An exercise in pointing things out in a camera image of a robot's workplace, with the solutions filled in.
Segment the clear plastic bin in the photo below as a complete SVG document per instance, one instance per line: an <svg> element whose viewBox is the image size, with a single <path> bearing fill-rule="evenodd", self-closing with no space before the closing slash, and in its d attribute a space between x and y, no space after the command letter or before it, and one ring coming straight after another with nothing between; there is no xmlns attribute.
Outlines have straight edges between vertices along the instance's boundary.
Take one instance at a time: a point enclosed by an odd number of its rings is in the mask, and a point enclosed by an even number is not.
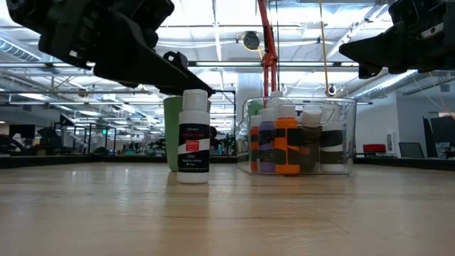
<svg viewBox="0 0 455 256"><path fill-rule="evenodd" d="M350 174L354 157L352 99L253 98L237 126L239 167L251 174Z"/></svg>

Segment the purple paint bottle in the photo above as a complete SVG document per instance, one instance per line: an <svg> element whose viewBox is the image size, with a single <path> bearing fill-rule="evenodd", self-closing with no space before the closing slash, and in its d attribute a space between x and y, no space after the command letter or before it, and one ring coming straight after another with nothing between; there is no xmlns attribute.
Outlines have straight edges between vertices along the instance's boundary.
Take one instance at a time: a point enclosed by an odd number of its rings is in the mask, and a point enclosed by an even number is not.
<svg viewBox="0 0 455 256"><path fill-rule="evenodd" d="M259 125L259 173L275 174L275 108L261 110Z"/></svg>

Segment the chair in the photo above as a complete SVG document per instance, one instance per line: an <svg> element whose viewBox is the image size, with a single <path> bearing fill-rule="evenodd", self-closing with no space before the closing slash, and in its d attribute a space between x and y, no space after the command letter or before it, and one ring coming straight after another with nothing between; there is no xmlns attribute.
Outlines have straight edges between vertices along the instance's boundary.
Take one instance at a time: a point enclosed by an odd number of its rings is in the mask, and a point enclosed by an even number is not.
<svg viewBox="0 0 455 256"><path fill-rule="evenodd" d="M412 159L425 159L424 152L420 143L417 142L400 142L401 157Z"/></svg>

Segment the table surface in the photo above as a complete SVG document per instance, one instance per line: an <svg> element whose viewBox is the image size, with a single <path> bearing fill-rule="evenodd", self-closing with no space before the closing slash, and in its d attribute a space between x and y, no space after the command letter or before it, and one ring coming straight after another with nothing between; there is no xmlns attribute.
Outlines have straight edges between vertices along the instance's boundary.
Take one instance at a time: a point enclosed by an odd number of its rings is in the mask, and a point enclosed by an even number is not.
<svg viewBox="0 0 455 256"><path fill-rule="evenodd" d="M0 171L1 255L453 255L455 172L250 176L164 164Z"/></svg>

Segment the green cup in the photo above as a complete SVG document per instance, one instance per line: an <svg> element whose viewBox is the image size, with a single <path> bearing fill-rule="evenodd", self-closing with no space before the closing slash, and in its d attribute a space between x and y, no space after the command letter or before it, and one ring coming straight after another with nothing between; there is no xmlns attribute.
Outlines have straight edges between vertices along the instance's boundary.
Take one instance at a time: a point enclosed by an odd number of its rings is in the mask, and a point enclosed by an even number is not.
<svg viewBox="0 0 455 256"><path fill-rule="evenodd" d="M171 171L178 171L178 115L182 111L182 97L168 97L164 100L164 136L168 166Z"/></svg>

